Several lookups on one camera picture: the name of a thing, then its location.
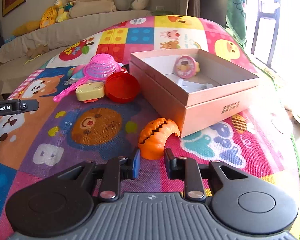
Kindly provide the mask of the orange pumpkin toy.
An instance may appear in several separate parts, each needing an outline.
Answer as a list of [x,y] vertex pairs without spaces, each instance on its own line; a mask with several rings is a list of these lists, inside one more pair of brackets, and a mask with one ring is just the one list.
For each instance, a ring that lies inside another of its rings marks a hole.
[[150,121],[140,132],[138,148],[141,157],[147,160],[158,160],[164,156],[165,144],[170,135],[180,137],[177,124],[165,118]]

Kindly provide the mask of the red plastic lid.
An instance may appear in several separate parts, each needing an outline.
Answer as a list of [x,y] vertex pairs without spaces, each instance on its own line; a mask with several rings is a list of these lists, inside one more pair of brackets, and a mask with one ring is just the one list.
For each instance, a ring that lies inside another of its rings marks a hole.
[[104,90],[111,101],[130,103],[141,93],[141,86],[134,76],[117,72],[106,79]]

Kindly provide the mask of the yellow toy camera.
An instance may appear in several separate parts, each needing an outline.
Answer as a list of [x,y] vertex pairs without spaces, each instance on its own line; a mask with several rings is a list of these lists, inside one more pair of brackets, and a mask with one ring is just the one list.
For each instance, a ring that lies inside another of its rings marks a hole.
[[76,88],[76,98],[78,101],[96,101],[104,97],[104,83],[91,82],[80,85]]

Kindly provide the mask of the pink plastic strainer toy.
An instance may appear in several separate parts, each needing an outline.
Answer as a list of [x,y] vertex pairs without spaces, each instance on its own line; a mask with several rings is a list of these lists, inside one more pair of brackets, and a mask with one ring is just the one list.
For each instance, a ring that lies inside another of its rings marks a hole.
[[91,58],[89,63],[82,69],[83,77],[73,83],[70,87],[56,95],[54,102],[60,102],[71,91],[75,90],[80,85],[87,81],[106,81],[106,79],[114,73],[120,72],[121,66],[109,54],[96,54]]

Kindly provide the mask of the blue tissue pack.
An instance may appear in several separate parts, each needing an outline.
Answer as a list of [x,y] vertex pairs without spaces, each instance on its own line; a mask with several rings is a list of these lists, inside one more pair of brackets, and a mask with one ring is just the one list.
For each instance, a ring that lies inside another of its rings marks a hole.
[[68,79],[65,81],[64,84],[71,85],[77,82],[79,79],[83,78],[85,76],[85,74],[83,73],[84,67],[85,65],[72,67],[67,73]]

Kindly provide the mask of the beige sofa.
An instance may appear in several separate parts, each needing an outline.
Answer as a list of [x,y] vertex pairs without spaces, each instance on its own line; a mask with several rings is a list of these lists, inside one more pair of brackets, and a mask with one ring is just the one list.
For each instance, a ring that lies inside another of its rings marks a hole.
[[0,47],[0,95],[12,93],[62,49],[120,22],[151,16],[147,10],[87,15],[18,36]]

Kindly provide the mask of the small brown plush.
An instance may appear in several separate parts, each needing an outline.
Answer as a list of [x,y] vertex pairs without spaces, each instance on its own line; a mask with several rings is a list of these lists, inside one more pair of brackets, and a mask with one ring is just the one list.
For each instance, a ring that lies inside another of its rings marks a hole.
[[27,57],[29,59],[35,59],[36,57],[43,55],[49,51],[49,48],[47,45],[39,45],[37,48],[32,48],[27,50]]

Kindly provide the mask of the colourful cartoon play mat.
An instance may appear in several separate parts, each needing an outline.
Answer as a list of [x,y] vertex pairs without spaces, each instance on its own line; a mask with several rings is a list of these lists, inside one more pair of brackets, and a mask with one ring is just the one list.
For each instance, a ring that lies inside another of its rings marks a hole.
[[36,99],[39,108],[0,116],[0,239],[300,239],[300,161],[291,133],[274,126],[287,120],[274,83],[261,78],[246,110],[166,141],[175,157],[197,161],[205,202],[183,198],[164,156],[141,157],[120,199],[99,200],[106,163],[130,156],[144,127],[163,117],[142,91],[130,103],[105,90],[96,101],[78,101],[76,90],[53,98],[71,86],[68,71],[96,54],[131,75],[131,53],[170,49],[201,49],[258,76],[223,27],[190,16],[125,21],[65,49],[9,98]]

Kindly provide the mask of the pink cardboard box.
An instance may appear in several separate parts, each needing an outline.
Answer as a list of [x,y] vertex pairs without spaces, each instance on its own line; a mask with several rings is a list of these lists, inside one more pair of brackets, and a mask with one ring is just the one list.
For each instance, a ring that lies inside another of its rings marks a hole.
[[[181,55],[193,57],[200,72],[189,79],[180,78],[174,64]],[[246,110],[260,84],[256,74],[201,49],[131,53],[129,71],[144,98],[160,116],[177,124],[181,137]]]

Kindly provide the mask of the cartoon boy doll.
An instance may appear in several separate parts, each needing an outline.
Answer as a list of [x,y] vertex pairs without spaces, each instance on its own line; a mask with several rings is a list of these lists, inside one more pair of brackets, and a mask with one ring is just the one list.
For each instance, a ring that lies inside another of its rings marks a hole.
[[62,0],[57,0],[55,6],[57,7],[56,23],[68,20],[70,18],[69,11],[75,5],[77,0],[65,0],[63,4]]

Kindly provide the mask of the beige pillow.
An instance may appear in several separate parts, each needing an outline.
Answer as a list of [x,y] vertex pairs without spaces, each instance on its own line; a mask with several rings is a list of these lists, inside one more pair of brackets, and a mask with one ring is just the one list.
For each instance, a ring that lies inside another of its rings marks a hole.
[[72,2],[74,5],[68,12],[70,18],[116,11],[114,0],[72,0]]

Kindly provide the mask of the green dinosaur towel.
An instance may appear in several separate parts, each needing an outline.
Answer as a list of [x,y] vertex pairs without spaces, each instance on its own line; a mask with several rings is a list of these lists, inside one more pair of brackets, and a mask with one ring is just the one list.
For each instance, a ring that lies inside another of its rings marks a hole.
[[227,0],[226,26],[232,31],[237,42],[245,47],[247,43],[245,0]]

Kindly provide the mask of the white bear plush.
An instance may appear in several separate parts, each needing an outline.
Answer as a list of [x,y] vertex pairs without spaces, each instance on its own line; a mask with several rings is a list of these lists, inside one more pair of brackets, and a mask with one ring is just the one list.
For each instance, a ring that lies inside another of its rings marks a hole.
[[134,0],[131,3],[131,8],[133,10],[143,10],[147,7],[149,4],[149,0]]

